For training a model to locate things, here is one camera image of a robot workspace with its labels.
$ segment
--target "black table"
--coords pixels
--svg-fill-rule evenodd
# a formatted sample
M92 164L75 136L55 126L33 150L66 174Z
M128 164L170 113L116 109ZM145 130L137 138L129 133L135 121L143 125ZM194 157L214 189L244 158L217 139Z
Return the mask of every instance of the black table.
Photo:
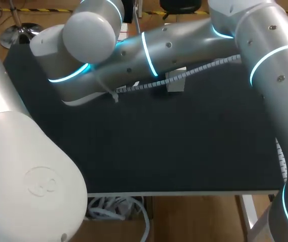
M43 131L81 170L88 193L273 191L283 186L275 134L241 64L165 87L64 105L28 45L5 67Z

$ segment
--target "floor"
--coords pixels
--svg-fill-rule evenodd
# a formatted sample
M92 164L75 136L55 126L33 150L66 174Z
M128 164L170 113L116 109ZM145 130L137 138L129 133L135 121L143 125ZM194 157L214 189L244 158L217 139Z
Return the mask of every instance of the floor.
M24 0L14 1L21 6ZM62 8L74 9L79 0L27 0L26 8ZM288 0L277 1L288 10ZM3 8L8 8L6 0L0 0ZM207 10L207 1L203 0L200 11ZM158 0L144 0L144 11L161 11ZM0 23L10 13L4 13ZM20 13L22 22L32 22L44 28L63 24L69 18L69 13ZM207 18L208 15L169 16L166 22L182 22ZM149 30L163 25L165 21L161 15L144 14L140 20L142 30ZM0 34L13 25L10 18L0 26ZM135 34L135 26L129 25L130 34ZM5 59L7 50L0 46L0 58ZM269 205L266 195L253 196L257 214L260 216ZM142 220L115 222L115 221L86 221L81 226L73 241L139 241L144 231ZM244 241L238 208L234 196L196 196L196 197L154 197L153 219L149 242L153 241Z

